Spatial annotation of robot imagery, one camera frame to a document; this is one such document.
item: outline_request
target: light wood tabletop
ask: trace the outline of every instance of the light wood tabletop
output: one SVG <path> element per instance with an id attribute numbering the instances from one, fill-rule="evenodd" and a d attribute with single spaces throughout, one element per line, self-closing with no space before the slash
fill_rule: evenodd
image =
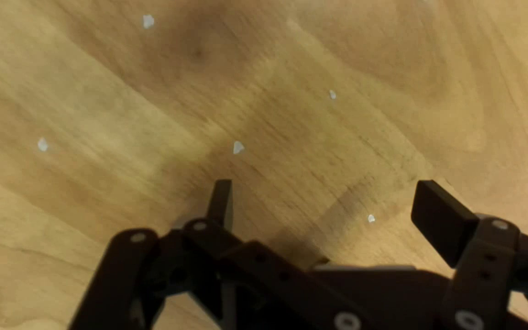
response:
<path id="1" fill-rule="evenodd" d="M 66 329 L 112 235 L 216 178 L 299 266 L 449 275 L 422 178 L 528 233 L 528 2 L 0 2 L 0 329 Z M 180 297 L 156 329 L 213 325 Z"/>

